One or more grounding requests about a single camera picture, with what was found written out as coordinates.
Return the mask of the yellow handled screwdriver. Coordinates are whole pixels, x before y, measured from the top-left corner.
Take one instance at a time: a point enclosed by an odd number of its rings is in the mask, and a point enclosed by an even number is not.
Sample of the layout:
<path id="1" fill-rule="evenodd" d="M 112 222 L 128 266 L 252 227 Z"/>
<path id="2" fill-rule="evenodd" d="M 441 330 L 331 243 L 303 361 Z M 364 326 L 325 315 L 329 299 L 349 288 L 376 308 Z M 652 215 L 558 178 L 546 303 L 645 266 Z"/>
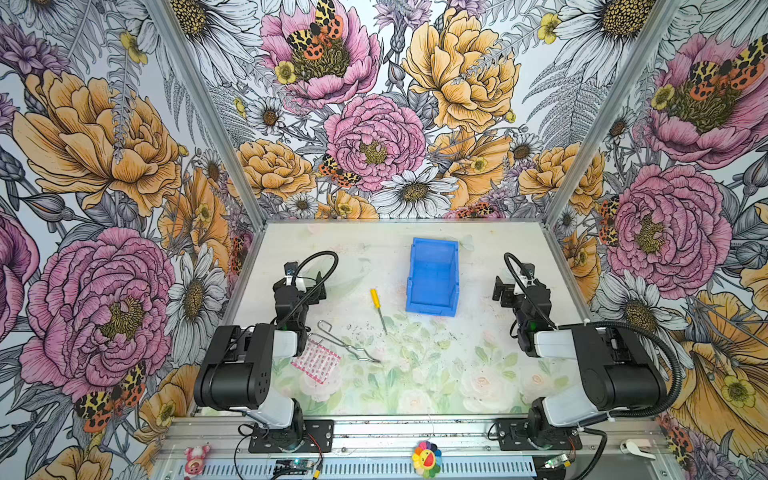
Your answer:
<path id="1" fill-rule="evenodd" d="M 387 325 L 386 325 L 386 322 L 384 320 L 383 312 L 381 310 L 381 301 L 380 301 L 380 298 L 379 298 L 377 290 L 375 288 L 371 289 L 370 290 L 370 295 L 371 295 L 371 299 L 372 299 L 374 308 L 376 309 L 376 312 L 377 312 L 377 314 L 379 316 L 379 319 L 380 319 L 380 322 L 381 322 L 381 325 L 382 325 L 382 329 L 383 329 L 385 334 L 388 334 Z"/>

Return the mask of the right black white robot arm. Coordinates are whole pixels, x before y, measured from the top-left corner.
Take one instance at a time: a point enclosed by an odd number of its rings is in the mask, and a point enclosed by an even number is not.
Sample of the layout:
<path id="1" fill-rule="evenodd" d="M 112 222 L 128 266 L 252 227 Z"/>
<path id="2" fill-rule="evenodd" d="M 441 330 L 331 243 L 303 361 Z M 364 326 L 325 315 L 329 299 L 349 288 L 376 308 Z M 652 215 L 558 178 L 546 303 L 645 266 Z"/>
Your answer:
<path id="1" fill-rule="evenodd" d="M 558 326 L 550 289 L 528 271 L 510 283 L 495 278 L 492 298 L 513 311 L 510 335 L 530 358 L 572 360 L 578 378 L 565 390 L 534 399 L 524 421 L 500 420 L 499 442 L 537 449 L 580 444 L 587 427 L 615 418 L 652 417 L 682 388 L 682 367 L 653 332 L 624 322 Z"/>

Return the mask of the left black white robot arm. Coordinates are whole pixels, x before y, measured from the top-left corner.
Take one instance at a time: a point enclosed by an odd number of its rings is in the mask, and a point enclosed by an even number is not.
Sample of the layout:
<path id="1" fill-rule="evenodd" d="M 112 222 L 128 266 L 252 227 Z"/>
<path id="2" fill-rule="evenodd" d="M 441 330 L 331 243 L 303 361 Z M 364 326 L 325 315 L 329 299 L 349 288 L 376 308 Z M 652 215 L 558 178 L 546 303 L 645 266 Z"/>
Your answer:
<path id="1" fill-rule="evenodd" d="M 252 454 L 323 454 L 331 448 L 333 423 L 306 420 L 299 401 L 271 385 L 277 361 L 291 362 L 305 352 L 309 307 L 326 298 L 322 275 L 303 285 L 300 272 L 308 263 L 284 265 L 285 277 L 273 286 L 274 321 L 215 330 L 195 380 L 197 406 L 241 414 L 253 426 Z"/>

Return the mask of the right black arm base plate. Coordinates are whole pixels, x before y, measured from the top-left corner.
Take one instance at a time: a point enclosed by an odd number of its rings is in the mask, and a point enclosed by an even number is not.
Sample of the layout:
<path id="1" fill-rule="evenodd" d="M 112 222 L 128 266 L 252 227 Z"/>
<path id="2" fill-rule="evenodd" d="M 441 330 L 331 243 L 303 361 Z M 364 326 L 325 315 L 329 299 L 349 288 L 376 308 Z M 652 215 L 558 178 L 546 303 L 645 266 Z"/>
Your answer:
<path id="1" fill-rule="evenodd" d="M 502 451 L 582 449 L 582 441 L 575 428 L 552 427 L 547 423 L 537 426 L 523 418 L 497 419 L 486 436 L 496 441 Z"/>

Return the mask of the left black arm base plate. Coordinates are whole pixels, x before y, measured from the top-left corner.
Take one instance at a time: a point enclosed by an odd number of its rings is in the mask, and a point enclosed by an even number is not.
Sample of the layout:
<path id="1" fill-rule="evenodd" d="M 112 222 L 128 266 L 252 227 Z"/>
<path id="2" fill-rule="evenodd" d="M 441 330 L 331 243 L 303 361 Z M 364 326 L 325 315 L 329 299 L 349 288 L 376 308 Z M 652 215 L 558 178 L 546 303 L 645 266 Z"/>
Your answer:
<path id="1" fill-rule="evenodd" d="M 251 435 L 248 452 L 251 454 L 330 453 L 333 446 L 335 422 L 332 420 L 304 420 L 284 429 L 261 429 Z"/>

